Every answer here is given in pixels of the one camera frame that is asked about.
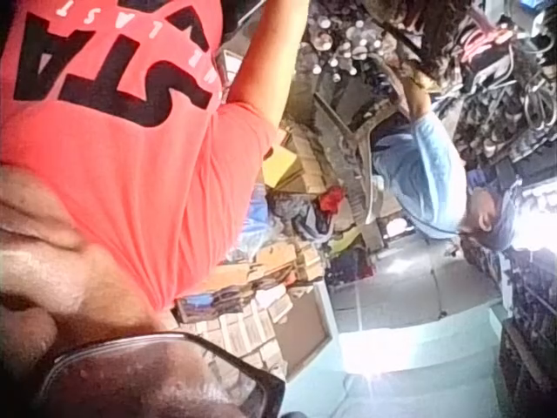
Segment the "cap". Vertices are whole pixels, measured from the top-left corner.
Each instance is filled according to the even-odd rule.
[[[497,202],[497,213],[499,216],[488,233],[474,234],[481,245],[493,251],[503,251],[513,244],[514,218],[516,208],[514,207],[513,190],[507,190]]]

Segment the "man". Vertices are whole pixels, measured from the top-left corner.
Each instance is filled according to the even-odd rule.
[[[218,0],[17,2],[0,62],[12,373],[161,330],[156,312],[224,258],[276,136],[308,5],[267,1],[221,104]]]
[[[428,79],[401,80],[408,119],[398,113],[371,134],[373,169],[386,181],[414,225],[434,239],[466,234],[502,251],[513,239],[510,193],[466,188],[466,172],[445,127],[432,110]]]

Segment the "man in red shirt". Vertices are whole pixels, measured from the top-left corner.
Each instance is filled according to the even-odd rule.
[[[0,286],[6,317],[39,307],[56,324],[25,342],[23,369],[35,343],[159,329],[155,312],[224,258],[308,4],[267,1],[222,104],[219,0],[17,2],[0,62]]]

